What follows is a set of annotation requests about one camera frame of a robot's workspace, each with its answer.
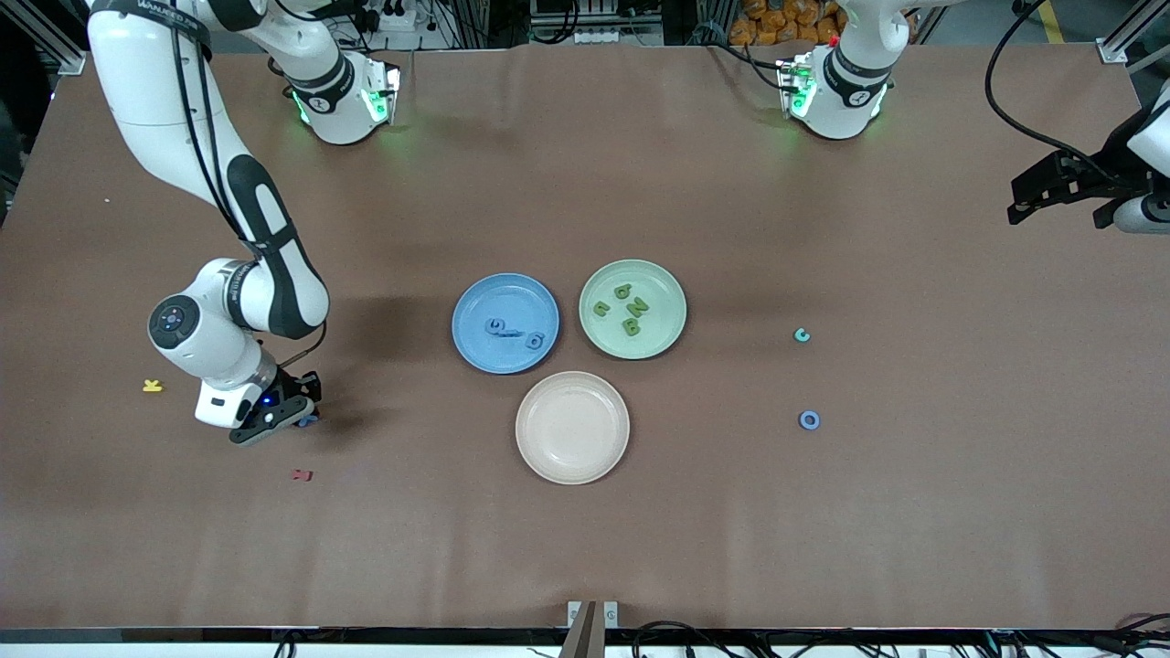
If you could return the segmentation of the blue plate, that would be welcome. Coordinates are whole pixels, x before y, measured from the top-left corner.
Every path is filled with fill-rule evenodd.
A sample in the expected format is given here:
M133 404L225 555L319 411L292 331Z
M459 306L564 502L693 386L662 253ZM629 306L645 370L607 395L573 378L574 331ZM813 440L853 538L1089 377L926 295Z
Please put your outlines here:
M498 317L523 333L542 333L542 350L526 349L526 336L502 338L487 334L486 321ZM452 344L480 371L493 375L526 372L548 358L560 338L560 309L539 280L521 273L497 273L472 285L452 311Z

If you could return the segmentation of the beige plate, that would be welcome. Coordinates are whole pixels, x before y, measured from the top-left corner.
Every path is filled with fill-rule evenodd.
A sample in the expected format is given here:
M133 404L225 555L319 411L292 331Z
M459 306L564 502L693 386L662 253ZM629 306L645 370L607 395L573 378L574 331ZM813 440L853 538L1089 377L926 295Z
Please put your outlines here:
M564 371L539 381L521 400L516 446L551 484L594 484L622 461L632 420L622 393L603 377Z

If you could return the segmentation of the brown table cover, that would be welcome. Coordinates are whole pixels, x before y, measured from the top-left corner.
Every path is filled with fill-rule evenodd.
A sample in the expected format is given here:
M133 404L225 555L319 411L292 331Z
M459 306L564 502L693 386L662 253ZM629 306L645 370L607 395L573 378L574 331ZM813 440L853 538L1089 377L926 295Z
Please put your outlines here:
M197 421L199 383L146 333L243 248L135 162L95 71L63 80L0 229L0 628L553 626L570 599L723 628L1170 611L1170 237L1096 229L1090 203L1010 225L1046 149L986 107L987 59L911 48L878 119L828 142L706 49L425 52L394 124L335 148L263 56L218 54L333 300L295 368L321 421L250 447ZM578 311L627 259L686 295L644 361ZM559 304L526 372L452 341L497 273ZM521 400L564 371L631 413L594 484L516 446Z

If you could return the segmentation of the green plate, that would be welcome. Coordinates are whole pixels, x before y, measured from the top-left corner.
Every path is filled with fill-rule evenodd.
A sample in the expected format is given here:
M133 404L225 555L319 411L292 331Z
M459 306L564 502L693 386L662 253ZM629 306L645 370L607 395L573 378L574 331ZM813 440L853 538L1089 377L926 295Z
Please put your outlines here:
M624 283L633 287L633 295L617 300L613 289ZM644 299L649 311L638 318L641 333L629 337L620 324L631 317L625 307L633 297ZM590 311L598 301L611 306L606 317ZM605 265L589 277L581 286L578 311L581 330L596 348L617 358L644 361L665 352L684 333L688 303L684 288L670 270L647 260L627 259Z

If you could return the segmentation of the white power strip with plugs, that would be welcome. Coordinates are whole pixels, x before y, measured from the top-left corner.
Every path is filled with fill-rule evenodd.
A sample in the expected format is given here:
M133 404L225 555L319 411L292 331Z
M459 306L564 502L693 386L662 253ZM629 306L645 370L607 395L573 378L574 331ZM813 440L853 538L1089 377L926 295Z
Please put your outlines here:
M362 0L356 25L363 33L414 32L420 23L417 0Z

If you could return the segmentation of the aluminium frame post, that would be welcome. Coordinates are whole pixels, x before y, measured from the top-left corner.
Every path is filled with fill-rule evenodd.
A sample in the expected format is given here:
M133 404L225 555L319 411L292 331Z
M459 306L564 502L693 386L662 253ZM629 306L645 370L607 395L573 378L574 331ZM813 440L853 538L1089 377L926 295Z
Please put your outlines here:
M1127 64L1127 49L1152 28L1157 18L1170 12L1170 0L1135 0L1121 22L1095 44L1102 63Z
M47 70L60 76L84 70L88 12L83 0L0 0L0 16L30 37Z

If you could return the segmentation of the metal table edge bracket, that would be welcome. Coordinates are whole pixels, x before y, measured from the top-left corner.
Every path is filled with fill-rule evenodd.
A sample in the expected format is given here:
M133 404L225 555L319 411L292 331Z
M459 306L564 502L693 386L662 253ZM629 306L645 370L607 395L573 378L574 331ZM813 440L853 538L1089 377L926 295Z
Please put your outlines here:
M620 628L619 604L617 599L573 599L567 603L567 622L558 658L605 658L606 632Z

